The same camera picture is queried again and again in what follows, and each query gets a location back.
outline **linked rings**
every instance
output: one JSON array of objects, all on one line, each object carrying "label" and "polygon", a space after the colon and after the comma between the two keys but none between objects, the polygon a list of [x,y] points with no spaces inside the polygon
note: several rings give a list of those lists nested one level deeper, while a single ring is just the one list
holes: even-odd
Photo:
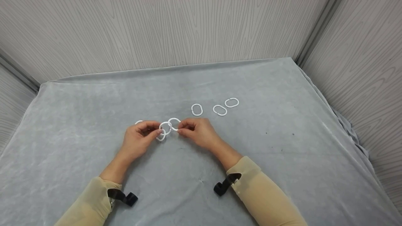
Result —
[{"label": "linked rings", "polygon": [[181,122],[178,118],[171,118],[171,119],[168,120],[168,122],[170,122],[170,121],[172,121],[172,120],[176,120],[176,121],[178,121],[179,123]]},{"label": "linked rings", "polygon": [[163,136],[162,139],[159,139],[159,137],[156,137],[156,139],[159,140],[159,141],[163,141],[165,139],[165,137],[166,137],[166,130],[165,129],[162,129],[161,135]]},{"label": "linked rings", "polygon": [[170,134],[170,132],[172,131],[172,124],[169,121],[164,121],[159,125],[159,129],[162,129],[162,125],[163,124],[168,124],[169,125],[169,131],[166,133],[166,131],[164,132],[165,136]]}]

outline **gray velvet cloth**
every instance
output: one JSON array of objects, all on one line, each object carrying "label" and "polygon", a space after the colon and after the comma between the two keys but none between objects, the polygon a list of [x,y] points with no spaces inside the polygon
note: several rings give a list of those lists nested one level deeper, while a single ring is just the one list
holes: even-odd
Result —
[{"label": "gray velvet cloth", "polygon": [[[216,104],[237,107],[220,117]],[[202,105],[219,135],[254,160],[310,226],[399,225],[348,123],[291,58],[83,75],[47,82],[0,159],[0,225],[53,225],[119,149],[137,120],[193,117]],[[255,225],[225,171],[176,132],[155,141],[127,175],[132,207],[108,225]]]}]

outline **wrist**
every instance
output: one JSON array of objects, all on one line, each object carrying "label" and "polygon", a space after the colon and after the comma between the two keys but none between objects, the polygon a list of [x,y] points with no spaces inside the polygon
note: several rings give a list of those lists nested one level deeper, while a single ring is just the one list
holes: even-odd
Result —
[{"label": "wrist", "polygon": [[229,145],[224,140],[218,139],[215,142],[212,142],[212,145],[209,148],[209,151],[212,152],[216,156],[220,152],[227,149],[227,146],[229,146]]}]

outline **finger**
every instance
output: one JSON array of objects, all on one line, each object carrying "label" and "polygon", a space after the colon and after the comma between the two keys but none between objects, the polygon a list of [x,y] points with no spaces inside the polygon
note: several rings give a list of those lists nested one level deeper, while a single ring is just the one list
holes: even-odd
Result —
[{"label": "finger", "polygon": [[190,129],[179,129],[177,132],[181,136],[186,137],[186,138],[190,138],[190,139],[193,139],[196,136],[195,132],[193,130],[190,130]]},{"label": "finger", "polygon": [[142,121],[137,125],[134,125],[135,131],[141,133],[146,132],[147,130],[155,130],[159,129],[160,122],[158,121]]},{"label": "finger", "polygon": [[198,118],[186,118],[178,124],[178,128],[181,129],[187,126],[195,127],[198,121]]},{"label": "finger", "polygon": [[150,132],[150,134],[148,134],[148,136],[144,137],[145,141],[147,142],[147,144],[149,145],[154,139],[156,139],[160,134],[162,133],[162,129],[156,129],[152,132]]}]

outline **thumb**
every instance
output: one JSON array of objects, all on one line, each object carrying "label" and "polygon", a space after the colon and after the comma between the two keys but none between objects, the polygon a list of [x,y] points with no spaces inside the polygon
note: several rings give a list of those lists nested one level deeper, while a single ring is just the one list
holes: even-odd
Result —
[{"label": "thumb", "polygon": [[193,130],[189,130],[189,129],[179,129],[177,131],[181,136],[183,137],[187,137],[192,139],[195,136],[195,132]]},{"label": "thumb", "polygon": [[156,129],[152,131],[148,136],[144,137],[147,143],[151,143],[154,139],[156,139],[162,133],[162,129]]}]

